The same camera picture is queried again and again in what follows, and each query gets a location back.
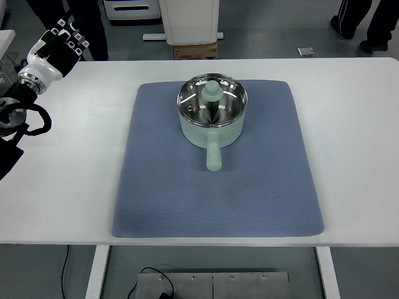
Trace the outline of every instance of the black shoe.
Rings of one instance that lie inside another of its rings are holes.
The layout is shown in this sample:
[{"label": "black shoe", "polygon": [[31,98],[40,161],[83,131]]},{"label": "black shoe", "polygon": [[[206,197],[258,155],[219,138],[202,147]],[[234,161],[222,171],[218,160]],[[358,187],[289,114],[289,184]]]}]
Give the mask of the black shoe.
[{"label": "black shoe", "polygon": [[344,39],[351,39],[351,38],[355,35],[355,33],[353,33],[353,34],[346,34],[346,33],[342,33],[342,32],[341,32],[341,30],[339,29],[339,19],[338,19],[338,16],[332,17],[330,24],[331,24],[331,27],[332,27],[335,31],[337,31]]},{"label": "black shoe", "polygon": [[371,52],[371,51],[386,51],[388,50],[388,42],[383,40],[379,40],[377,42],[373,42],[370,40],[364,40],[360,43],[360,48],[364,51]]}]

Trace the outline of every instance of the lid knob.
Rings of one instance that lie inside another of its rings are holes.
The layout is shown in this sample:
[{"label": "lid knob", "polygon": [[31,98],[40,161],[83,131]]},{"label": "lid knob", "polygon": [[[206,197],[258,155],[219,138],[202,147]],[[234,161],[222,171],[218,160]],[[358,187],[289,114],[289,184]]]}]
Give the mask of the lid knob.
[{"label": "lid knob", "polygon": [[215,80],[210,80],[205,84],[201,92],[203,98],[208,102],[216,102],[223,97],[223,89]]}]

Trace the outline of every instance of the pot handle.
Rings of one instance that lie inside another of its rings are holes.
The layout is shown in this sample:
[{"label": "pot handle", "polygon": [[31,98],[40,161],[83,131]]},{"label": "pot handle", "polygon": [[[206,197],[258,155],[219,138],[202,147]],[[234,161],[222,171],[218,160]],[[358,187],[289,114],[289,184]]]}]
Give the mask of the pot handle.
[{"label": "pot handle", "polygon": [[217,132],[206,134],[206,167],[210,171],[218,171],[222,167],[219,134]]}]

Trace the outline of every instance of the table leg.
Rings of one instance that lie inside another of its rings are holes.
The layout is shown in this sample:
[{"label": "table leg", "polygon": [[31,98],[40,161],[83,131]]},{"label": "table leg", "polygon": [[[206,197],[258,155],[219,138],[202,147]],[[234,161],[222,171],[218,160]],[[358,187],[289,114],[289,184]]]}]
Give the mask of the table leg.
[{"label": "table leg", "polygon": [[340,299],[330,247],[316,247],[325,299]]},{"label": "table leg", "polygon": [[90,273],[85,299],[100,299],[101,297],[109,250],[109,245],[97,245],[95,248],[92,271]]}]

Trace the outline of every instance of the pot rim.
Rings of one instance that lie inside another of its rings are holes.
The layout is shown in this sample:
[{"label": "pot rim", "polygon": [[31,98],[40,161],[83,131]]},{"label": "pot rim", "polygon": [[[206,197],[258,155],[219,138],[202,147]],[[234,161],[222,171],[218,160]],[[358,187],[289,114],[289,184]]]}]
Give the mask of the pot rim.
[{"label": "pot rim", "polygon": [[[237,116],[235,116],[234,118],[232,118],[232,119],[230,119],[230,120],[228,120],[228,121],[222,122],[222,123],[203,123],[203,122],[201,122],[201,121],[196,121],[196,120],[191,119],[190,117],[186,116],[185,113],[183,113],[183,112],[181,111],[181,107],[180,107],[180,105],[179,105],[179,98],[180,98],[180,94],[182,93],[182,91],[184,91],[184,90],[187,88],[187,86],[188,86],[189,84],[192,84],[192,83],[194,83],[195,81],[198,81],[199,79],[203,79],[203,78],[207,78],[207,77],[222,78],[222,79],[225,79],[225,80],[227,80],[227,81],[230,81],[230,82],[234,83],[235,85],[237,85],[238,87],[241,88],[241,90],[243,91],[243,94],[244,94],[244,99],[245,99],[245,101],[244,101],[243,109],[241,109],[240,113],[239,113]],[[238,119],[244,114],[245,109],[246,109],[246,107],[247,107],[247,101],[248,101],[247,91],[246,91],[246,89],[243,87],[243,85],[242,85],[240,82],[238,82],[236,79],[234,79],[234,78],[232,78],[232,77],[230,77],[230,76],[227,76],[227,75],[223,75],[223,74],[208,73],[208,74],[202,74],[202,75],[195,76],[195,77],[189,79],[188,81],[186,81],[186,82],[183,84],[183,86],[180,88],[179,94],[178,94],[178,96],[177,96],[177,107],[178,107],[178,110],[179,110],[179,114],[180,114],[186,121],[188,121],[189,123],[192,123],[193,125],[200,126],[200,127],[202,127],[202,128],[221,128],[221,127],[223,127],[223,126],[228,126],[228,125],[234,123],[236,120],[238,120]]]}]

